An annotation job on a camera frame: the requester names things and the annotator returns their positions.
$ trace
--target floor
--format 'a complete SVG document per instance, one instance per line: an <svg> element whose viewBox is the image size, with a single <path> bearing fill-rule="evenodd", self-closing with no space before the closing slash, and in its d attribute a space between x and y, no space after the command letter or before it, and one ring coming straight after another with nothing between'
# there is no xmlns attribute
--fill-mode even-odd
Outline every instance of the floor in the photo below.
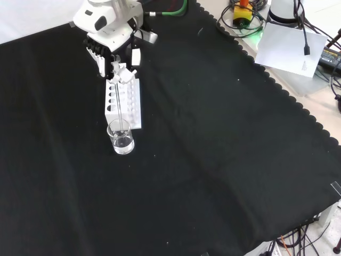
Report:
<svg viewBox="0 0 341 256"><path fill-rule="evenodd" d="M215 0L214 4L212 4L212 0L197 1L216 19L220 16L221 11L226 7L228 2L228 0ZM320 27L330 35L337 34L338 30L340 29L340 22L338 21L341 14L341 0L330 0L326 2L320 0L305 0L304 6L306 9L307 18L312 24ZM243 45L243 47L244 50L248 51L249 55L254 56L251 47L248 45ZM320 122L324 128L330 132L332 137L341 141L341 115L337 111L335 103L336 101L333 100L334 96L330 91L330 88L327 87L315 94L299 97L295 94L292 94L290 89L286 88L285 85L283 85L283 87L289 91L291 95L295 96L297 101L302 103L304 108L308 109L311 114L317 118L318 122ZM310 240L313 241L320 236L324 229L325 227L321 227L316 222L309 226L307 235ZM321 239L314 243L319 255L335 255L332 249L336 246L340 238L341 209L337 209L326 232L323 234ZM283 256L288 255L287 251L283 248L280 248L280 252ZM293 255L292 249L289 249L289 252L291 255ZM306 255L316 255L311 246L306 248Z"/></svg>

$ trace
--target white cylinder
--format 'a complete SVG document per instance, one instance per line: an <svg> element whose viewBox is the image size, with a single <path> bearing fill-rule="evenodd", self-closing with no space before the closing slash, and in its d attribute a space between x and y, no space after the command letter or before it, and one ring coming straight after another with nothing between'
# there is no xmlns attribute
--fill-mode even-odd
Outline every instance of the white cylinder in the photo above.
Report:
<svg viewBox="0 0 341 256"><path fill-rule="evenodd" d="M282 19L294 19L294 0L272 0L270 11ZM302 11L302 8L299 8L298 15L301 15Z"/></svg>

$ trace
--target wire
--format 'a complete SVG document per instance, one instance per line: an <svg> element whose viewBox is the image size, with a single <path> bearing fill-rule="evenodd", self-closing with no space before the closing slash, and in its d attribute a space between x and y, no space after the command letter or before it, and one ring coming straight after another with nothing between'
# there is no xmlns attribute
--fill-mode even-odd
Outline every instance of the wire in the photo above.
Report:
<svg viewBox="0 0 341 256"><path fill-rule="evenodd" d="M249 33L247 35L241 35L241 36L231 36L230 35L230 37L232 37L232 38L246 38L246 37L252 36L252 35L258 33L259 31L263 30L263 24L265 22L265 19L258 12L259 8L257 6L257 2L259 2L259 1L262 1L262 5L264 4L264 1L266 1L266 3L267 3L267 0L256 0L256 1L253 1L253 2L249 2L249 4L253 7L252 9L250 9L248 7L241 6L241 5L237 4L239 1L231 1L230 0L230 4L222 11L222 14L221 14L220 18L217 20L216 28L218 29L218 31L221 32L223 35L226 35L225 32L220 29L220 21L222 21L225 24L225 26L227 26L228 28L231 28L231 29L254 30L253 32L251 32L251 33ZM226 12L228 10L233 9L235 6L240 7L242 9L249 10L249 11L251 11L253 13L253 16L252 16L252 18L250 20L250 23L254 20L254 18L257 18L261 24L258 27L255 27L255 28L249 28L248 27L249 24L241 25L240 27L232 27L232 26L228 25L225 22L225 20L223 19L223 16L226 14Z"/></svg>
<svg viewBox="0 0 341 256"><path fill-rule="evenodd" d="M177 10L175 12L163 12L162 15L163 16L177 16L177 15L181 15L183 12L186 11L187 1L188 0L184 0L183 1L182 7L179 10Z"/></svg>
<svg viewBox="0 0 341 256"><path fill-rule="evenodd" d="M341 100L341 96L340 95L338 95L338 94L336 94L336 92L335 92L335 90L334 90L334 88L333 88L333 85L334 85L334 83L333 83L333 81L336 81L339 85L341 85L340 84L340 82L338 81L338 80L334 80L334 73L335 73L335 71L336 71L336 69L337 69L337 67L340 65L340 63L341 63L341 60L339 60L339 62L335 65L335 67L334 67L334 69L332 70L332 73L331 73L331 76L330 76L330 87L331 87L331 90L332 90L332 92L335 94L335 99L336 100Z"/></svg>
<svg viewBox="0 0 341 256"><path fill-rule="evenodd" d="M174 12L145 12L146 16L184 16L189 7L189 0L183 0L182 7Z"/></svg>
<svg viewBox="0 0 341 256"><path fill-rule="evenodd" d="M323 33L326 36L328 36L331 40L328 40L329 43L333 42L334 38L331 37L330 35L328 35L326 32L324 32L322 29L312 25L307 19L305 19L305 23L304 23L307 27L309 27L312 31L314 31L317 34ZM339 42L334 42L334 46L337 47L338 49L341 50L341 44Z"/></svg>
<svg viewBox="0 0 341 256"><path fill-rule="evenodd" d="M309 237L308 237L308 235L307 235L307 233L305 232L305 237L308 239L308 241L311 243L311 240L309 239ZM314 251L316 252L316 254L318 255L318 256L320 256L319 255L319 252L317 251L317 249L315 248L315 246L313 245L313 244L311 244L311 246L313 247L313 249L314 249Z"/></svg>
<svg viewBox="0 0 341 256"><path fill-rule="evenodd" d="M298 16L298 10L299 8L302 8L302 14L299 17ZM305 22L305 10L303 7L303 4L301 3L301 0L298 0L298 4L296 4L296 0L294 0L294 18L297 20L297 24L299 29L303 29L303 35L304 35L304 55L310 55L310 47L308 45L308 40L307 40L307 33L305 31L305 27L304 27L304 22Z"/></svg>
<svg viewBox="0 0 341 256"><path fill-rule="evenodd" d="M319 69L319 67L316 67L316 70L324 77L324 78L322 78L322 77L320 77L318 74L315 74L317 77L319 77L320 79L322 79L322 80L324 80L324 81L326 81L326 82L328 82L329 83L329 79L328 79L328 77ZM333 86L336 86L336 87L338 87L338 88L340 88L341 89L341 84L340 84L340 82L338 81L338 80L334 80L334 81L336 81L338 84L333 84Z"/></svg>
<svg viewBox="0 0 341 256"><path fill-rule="evenodd" d="M293 248L297 245L299 245L300 241L302 240L302 234L301 234L301 229L300 228L297 228L297 231L298 232L298 238L297 238L297 241L294 242L293 244L286 244L287 248ZM276 239L276 242L277 244L280 246L280 247L284 247L284 244L281 242L280 239Z"/></svg>
<svg viewBox="0 0 341 256"><path fill-rule="evenodd" d="M285 249L287 250L289 256L291 256L291 254L290 254L290 252L289 252L289 250L288 250L288 248L286 246L286 242L284 242L283 236L281 236L281 238L282 238L282 242L283 242L283 245L284 245Z"/></svg>
<svg viewBox="0 0 341 256"><path fill-rule="evenodd" d="M294 231L293 231L293 244L295 243L295 236L294 236ZM293 255L295 256L295 247L293 246Z"/></svg>
<svg viewBox="0 0 341 256"><path fill-rule="evenodd" d="M309 227L309 224L307 226L305 226L304 237L307 234L308 227ZM305 238L303 239L303 248L305 248Z"/></svg>
<svg viewBox="0 0 341 256"><path fill-rule="evenodd" d="M319 240L319 239L323 236L324 232L326 232L326 230L328 229L329 226L330 226L330 223L328 224L328 226L325 228L325 230L322 232L322 234L321 234L316 240L314 240L313 242L311 242L311 243L308 244L307 246L305 246L305 247L299 249L299 251L297 252L296 256L298 256L299 252L300 252L302 249L308 247L309 245L312 245L312 244L315 243L317 240Z"/></svg>

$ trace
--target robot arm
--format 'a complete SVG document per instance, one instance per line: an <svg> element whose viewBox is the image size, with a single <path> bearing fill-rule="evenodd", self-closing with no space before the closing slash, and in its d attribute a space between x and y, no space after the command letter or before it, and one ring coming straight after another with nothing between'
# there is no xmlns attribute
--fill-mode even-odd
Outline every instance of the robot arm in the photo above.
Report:
<svg viewBox="0 0 341 256"><path fill-rule="evenodd" d="M133 0L85 0L74 17L74 23L88 32L85 44L102 77L111 83L116 80L125 83L129 77L134 77L135 73L130 71L131 60L127 67L117 69L115 63L118 61L113 56L119 55L119 59L124 59L134 33L143 25L141 3Z"/></svg>

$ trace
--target yellow device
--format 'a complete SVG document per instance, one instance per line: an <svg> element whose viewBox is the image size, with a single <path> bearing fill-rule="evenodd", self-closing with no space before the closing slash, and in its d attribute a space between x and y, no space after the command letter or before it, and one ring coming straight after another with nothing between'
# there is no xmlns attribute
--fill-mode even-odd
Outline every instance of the yellow device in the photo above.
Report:
<svg viewBox="0 0 341 256"><path fill-rule="evenodd" d="M240 6L244 6L252 10L252 6L249 4L248 0L240 0L239 4ZM244 27L250 25L251 19L252 11L239 6L234 6L233 25L236 27Z"/></svg>

